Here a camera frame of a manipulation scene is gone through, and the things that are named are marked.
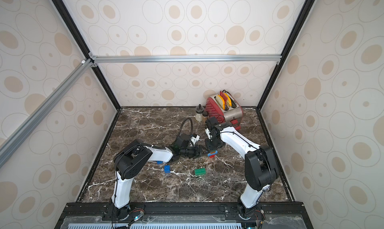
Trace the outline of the green 2x4 lego brick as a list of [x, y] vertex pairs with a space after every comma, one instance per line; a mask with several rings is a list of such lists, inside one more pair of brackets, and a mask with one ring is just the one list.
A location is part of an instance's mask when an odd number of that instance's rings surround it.
[[194, 172], [197, 177], [204, 176], [207, 173], [205, 168], [195, 169]]

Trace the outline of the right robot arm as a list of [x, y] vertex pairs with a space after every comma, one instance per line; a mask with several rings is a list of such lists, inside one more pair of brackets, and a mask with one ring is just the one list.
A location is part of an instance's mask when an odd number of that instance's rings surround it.
[[241, 218], [250, 218], [257, 210], [263, 193], [271, 188], [280, 174], [273, 150], [250, 141], [231, 123], [220, 124], [215, 117], [207, 119], [206, 134], [205, 143], [209, 150], [214, 151], [227, 144], [245, 160], [247, 186], [238, 199], [238, 212]]

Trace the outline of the light blue 2x4 lego brick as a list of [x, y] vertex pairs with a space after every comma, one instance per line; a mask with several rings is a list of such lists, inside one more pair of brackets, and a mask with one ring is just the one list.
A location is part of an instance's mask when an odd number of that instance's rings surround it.
[[211, 153], [208, 153], [207, 156], [212, 156], [212, 155], [216, 155], [218, 153], [218, 151], [214, 151], [214, 152], [211, 152]]

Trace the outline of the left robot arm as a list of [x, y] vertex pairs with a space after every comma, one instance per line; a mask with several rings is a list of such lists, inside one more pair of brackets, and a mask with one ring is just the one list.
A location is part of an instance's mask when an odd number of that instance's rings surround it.
[[112, 221], [122, 221], [130, 215], [130, 192], [136, 177], [147, 162], [173, 163], [180, 157], [196, 159], [208, 153], [206, 147], [187, 139], [187, 135], [176, 138], [167, 147], [144, 143], [140, 139], [132, 141], [114, 158], [115, 187], [112, 195]]

